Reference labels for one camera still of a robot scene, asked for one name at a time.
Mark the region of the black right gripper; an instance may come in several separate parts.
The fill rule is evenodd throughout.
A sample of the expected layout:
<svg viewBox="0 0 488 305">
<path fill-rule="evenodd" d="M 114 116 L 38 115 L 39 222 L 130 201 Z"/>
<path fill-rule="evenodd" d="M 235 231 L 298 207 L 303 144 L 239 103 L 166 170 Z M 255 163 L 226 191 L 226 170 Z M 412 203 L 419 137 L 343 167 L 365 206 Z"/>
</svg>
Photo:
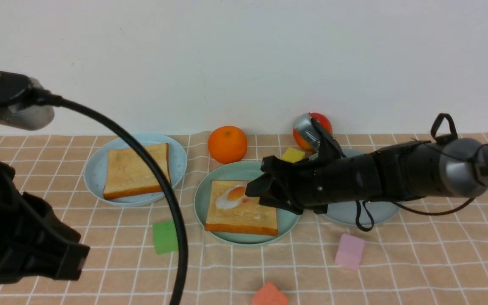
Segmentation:
<svg viewBox="0 0 488 305">
<path fill-rule="evenodd" d="M 361 199 L 361 178 L 352 160 L 319 123 L 312 124 L 321 135 L 316 158 L 294 164 L 275 156 L 263 158 L 263 175 L 247 183 L 247 197 L 296 215 L 304 210 L 326 213 L 328 204 Z"/>
</svg>

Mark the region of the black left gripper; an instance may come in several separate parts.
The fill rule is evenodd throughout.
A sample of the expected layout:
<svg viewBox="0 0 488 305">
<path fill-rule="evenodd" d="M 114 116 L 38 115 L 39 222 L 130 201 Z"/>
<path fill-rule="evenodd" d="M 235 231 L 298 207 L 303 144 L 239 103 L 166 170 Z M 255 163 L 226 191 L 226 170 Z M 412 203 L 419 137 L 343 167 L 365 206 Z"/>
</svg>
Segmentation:
<svg viewBox="0 0 488 305">
<path fill-rule="evenodd" d="M 90 248 L 44 199 L 30 193 L 0 206 L 0 283 L 25 277 L 77 281 Z"/>
</svg>

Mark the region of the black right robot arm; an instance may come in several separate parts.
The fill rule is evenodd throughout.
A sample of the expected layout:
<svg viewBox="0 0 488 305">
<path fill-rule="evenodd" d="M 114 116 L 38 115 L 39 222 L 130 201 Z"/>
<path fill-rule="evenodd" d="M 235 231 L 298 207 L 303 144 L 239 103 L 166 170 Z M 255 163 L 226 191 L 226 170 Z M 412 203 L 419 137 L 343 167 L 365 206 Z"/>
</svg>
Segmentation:
<svg viewBox="0 0 488 305">
<path fill-rule="evenodd" d="M 317 156 L 296 163 L 275 156 L 263 158 L 263 174 L 246 186 L 260 205 L 300 215 L 305 210 L 325 214 L 332 203 L 354 201 L 403 203 L 426 197 L 466 198 L 455 213 L 488 189 L 488 144 L 460 139 L 449 114 L 432 125 L 433 141 L 407 141 L 368 154 L 347 157 L 333 135 L 318 120 L 306 119 Z"/>
</svg>

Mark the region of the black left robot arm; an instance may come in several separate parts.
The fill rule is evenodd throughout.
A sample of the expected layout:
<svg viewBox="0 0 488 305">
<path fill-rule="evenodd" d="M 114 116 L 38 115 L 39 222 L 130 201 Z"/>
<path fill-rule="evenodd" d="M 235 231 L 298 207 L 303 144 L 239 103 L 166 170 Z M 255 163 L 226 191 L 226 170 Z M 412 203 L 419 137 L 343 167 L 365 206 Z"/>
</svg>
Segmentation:
<svg viewBox="0 0 488 305">
<path fill-rule="evenodd" d="M 31 77 L 0 71 L 0 124 L 31 131 L 46 127 L 55 112 L 35 105 L 43 91 Z M 0 161 L 0 284 L 34 276 L 78 280 L 90 248 L 44 199 L 19 191 L 15 175 L 15 168 Z"/>
</svg>

